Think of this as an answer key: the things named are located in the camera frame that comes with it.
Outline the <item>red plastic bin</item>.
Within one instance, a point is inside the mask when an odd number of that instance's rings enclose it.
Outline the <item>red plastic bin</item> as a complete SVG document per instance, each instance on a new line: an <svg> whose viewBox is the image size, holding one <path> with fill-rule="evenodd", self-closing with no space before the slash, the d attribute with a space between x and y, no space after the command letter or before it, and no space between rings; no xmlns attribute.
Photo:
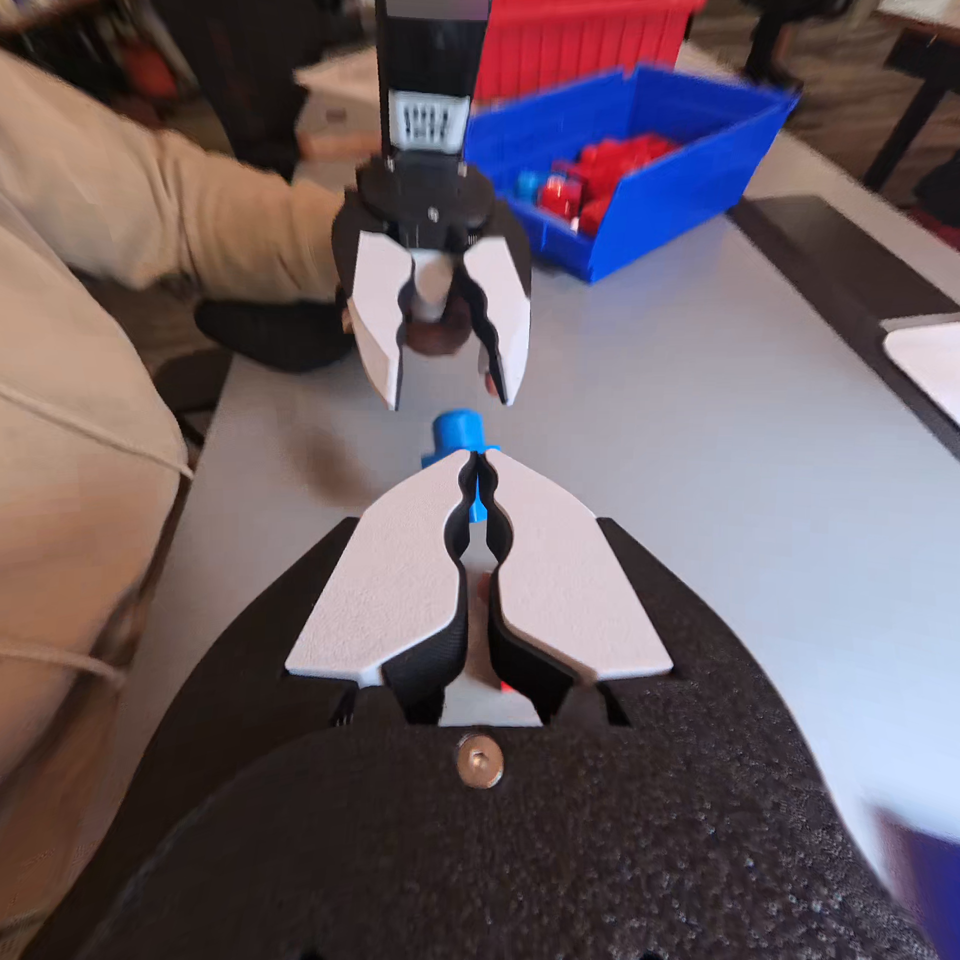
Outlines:
<svg viewBox="0 0 960 960"><path fill-rule="evenodd" d="M672 69L705 1L493 1L474 98L512 100L611 71Z"/></svg>

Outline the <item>blue plastic bin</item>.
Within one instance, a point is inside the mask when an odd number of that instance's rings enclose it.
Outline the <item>blue plastic bin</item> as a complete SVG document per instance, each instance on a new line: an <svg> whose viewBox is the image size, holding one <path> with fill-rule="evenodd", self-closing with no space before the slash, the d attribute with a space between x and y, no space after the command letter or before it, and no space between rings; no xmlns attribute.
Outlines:
<svg viewBox="0 0 960 960"><path fill-rule="evenodd" d="M959 957L959 843L883 808L874 810L882 860L896 897L942 959Z"/></svg>
<svg viewBox="0 0 960 960"><path fill-rule="evenodd" d="M465 159L522 223L533 255L593 284L736 205L799 97L650 66L611 72L487 108L468 122ZM591 237L516 192L604 140L659 135L678 149L622 178Z"/></svg>

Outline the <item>person's left forearm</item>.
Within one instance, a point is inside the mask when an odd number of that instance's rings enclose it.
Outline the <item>person's left forearm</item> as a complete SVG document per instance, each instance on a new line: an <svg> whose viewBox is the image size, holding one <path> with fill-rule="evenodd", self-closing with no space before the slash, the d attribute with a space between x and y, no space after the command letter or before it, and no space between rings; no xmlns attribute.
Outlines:
<svg viewBox="0 0 960 960"><path fill-rule="evenodd" d="M2 52L2 199L84 273L209 299L330 303L342 196L150 129Z"/></svg>

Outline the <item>blue mega block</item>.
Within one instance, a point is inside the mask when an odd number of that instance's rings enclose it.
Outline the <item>blue mega block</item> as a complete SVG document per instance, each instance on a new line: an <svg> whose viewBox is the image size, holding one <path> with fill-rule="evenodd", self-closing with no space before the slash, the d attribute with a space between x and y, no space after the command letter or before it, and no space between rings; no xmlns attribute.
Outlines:
<svg viewBox="0 0 960 960"><path fill-rule="evenodd" d="M434 450L421 458L418 491L438 498L447 519L459 517L461 524L486 522L486 454L499 447L487 442L482 415L470 409L445 412L434 419L432 431Z"/></svg>

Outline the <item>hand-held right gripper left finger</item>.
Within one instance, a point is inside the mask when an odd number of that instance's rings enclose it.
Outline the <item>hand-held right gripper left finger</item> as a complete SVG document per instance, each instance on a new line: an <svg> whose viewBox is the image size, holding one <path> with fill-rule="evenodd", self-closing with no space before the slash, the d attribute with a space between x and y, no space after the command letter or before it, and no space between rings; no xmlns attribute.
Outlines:
<svg viewBox="0 0 960 960"><path fill-rule="evenodd" d="M455 451L360 516L284 667L360 689L441 689L466 655L465 574L476 455Z"/></svg>

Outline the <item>white document stand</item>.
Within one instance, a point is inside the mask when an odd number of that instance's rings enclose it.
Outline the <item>white document stand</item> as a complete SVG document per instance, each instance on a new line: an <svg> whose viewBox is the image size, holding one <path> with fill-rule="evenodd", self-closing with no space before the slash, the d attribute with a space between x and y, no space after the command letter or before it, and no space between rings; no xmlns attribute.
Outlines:
<svg viewBox="0 0 960 960"><path fill-rule="evenodd" d="M890 361L956 427L959 426L959 314L881 321Z"/></svg>

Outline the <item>pile of mega blocks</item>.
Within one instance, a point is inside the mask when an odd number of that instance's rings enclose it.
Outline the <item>pile of mega blocks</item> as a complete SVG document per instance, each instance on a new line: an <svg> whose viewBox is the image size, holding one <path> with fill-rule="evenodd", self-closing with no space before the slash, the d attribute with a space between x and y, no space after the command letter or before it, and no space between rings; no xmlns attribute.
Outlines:
<svg viewBox="0 0 960 960"><path fill-rule="evenodd" d="M681 143L653 131L628 139L588 144L573 159L555 159L549 169L524 169L512 195L594 239L619 184L674 154Z"/></svg>

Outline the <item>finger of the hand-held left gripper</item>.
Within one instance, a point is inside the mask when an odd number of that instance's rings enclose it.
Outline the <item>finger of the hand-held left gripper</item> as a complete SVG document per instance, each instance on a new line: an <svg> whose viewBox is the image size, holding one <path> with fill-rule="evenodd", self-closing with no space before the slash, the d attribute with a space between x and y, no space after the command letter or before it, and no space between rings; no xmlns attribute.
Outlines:
<svg viewBox="0 0 960 960"><path fill-rule="evenodd" d="M402 388L402 298L414 280L411 252L382 233L362 230L347 309L366 378L390 411Z"/></svg>
<svg viewBox="0 0 960 960"><path fill-rule="evenodd" d="M486 371L504 406L518 398L531 335L532 261L524 238L485 236L456 263L451 291L486 353Z"/></svg>

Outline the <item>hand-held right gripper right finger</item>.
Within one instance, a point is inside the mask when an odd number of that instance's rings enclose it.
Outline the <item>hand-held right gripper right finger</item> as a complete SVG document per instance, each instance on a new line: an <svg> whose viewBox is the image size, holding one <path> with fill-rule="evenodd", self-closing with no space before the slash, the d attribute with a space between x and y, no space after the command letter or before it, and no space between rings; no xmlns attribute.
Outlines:
<svg viewBox="0 0 960 960"><path fill-rule="evenodd" d="M499 450L478 462L489 587L490 658L509 685L665 675L673 660L598 517Z"/></svg>

